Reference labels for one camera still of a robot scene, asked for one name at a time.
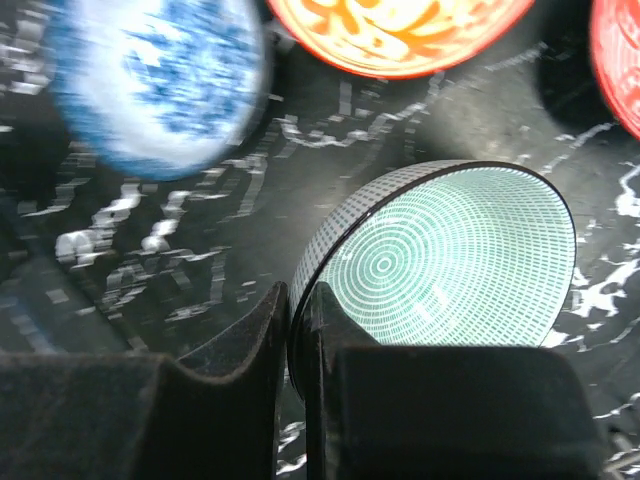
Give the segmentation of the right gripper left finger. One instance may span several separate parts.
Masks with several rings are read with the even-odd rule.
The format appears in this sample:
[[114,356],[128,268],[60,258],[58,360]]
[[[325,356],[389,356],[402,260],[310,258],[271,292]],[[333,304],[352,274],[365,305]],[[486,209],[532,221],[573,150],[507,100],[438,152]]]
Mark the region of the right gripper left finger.
[[5,479],[271,479],[287,286],[191,354],[5,354]]

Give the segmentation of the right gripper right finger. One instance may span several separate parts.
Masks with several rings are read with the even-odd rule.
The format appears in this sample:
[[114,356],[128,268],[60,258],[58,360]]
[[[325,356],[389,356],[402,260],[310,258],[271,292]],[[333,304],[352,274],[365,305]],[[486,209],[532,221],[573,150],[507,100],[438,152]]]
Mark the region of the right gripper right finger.
[[600,479],[606,447],[560,355],[383,346],[318,283],[304,321],[311,479]]

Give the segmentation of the teal dotted pattern bowl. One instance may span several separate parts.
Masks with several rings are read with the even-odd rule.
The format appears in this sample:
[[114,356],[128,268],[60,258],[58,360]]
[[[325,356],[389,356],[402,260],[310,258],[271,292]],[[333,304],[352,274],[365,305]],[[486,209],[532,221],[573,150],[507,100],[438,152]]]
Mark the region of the teal dotted pattern bowl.
[[305,310],[327,284],[382,345],[542,345],[576,263],[569,206],[513,163],[441,160],[382,175],[307,244],[289,290],[288,369],[299,395]]

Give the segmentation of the blue white pattern bowl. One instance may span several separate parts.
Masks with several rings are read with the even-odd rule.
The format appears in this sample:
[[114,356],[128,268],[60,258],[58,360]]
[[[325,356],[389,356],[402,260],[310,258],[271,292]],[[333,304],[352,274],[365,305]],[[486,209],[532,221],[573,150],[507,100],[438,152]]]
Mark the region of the blue white pattern bowl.
[[258,125],[271,60],[254,2],[56,1],[52,10],[52,99],[107,166],[183,178]]

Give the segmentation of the red geometric pattern bowl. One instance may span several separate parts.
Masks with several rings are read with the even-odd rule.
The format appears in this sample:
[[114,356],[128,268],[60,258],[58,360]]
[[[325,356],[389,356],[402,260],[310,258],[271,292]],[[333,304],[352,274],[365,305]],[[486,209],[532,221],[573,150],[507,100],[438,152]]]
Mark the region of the red geometric pattern bowl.
[[639,139],[639,1],[595,0],[589,24],[591,63],[603,98]]

